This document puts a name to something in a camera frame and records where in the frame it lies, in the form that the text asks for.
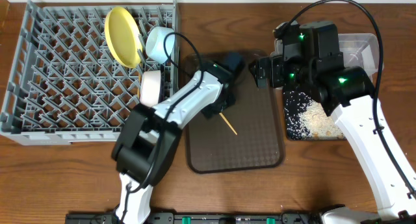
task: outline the dish rack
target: dish rack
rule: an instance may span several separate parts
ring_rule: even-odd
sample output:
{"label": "dish rack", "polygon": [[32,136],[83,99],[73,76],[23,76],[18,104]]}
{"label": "dish rack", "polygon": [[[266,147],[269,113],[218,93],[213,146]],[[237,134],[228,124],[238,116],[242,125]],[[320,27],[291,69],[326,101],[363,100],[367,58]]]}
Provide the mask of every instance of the dish rack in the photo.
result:
{"label": "dish rack", "polygon": [[[115,6],[40,8],[28,1],[0,113],[0,134],[22,145],[116,141],[145,71],[159,69],[164,96],[178,90],[177,69],[138,51],[134,69],[111,55],[105,16]],[[179,30],[176,0],[167,5],[129,5],[145,48],[155,26]],[[172,60],[179,60],[175,41]]]}

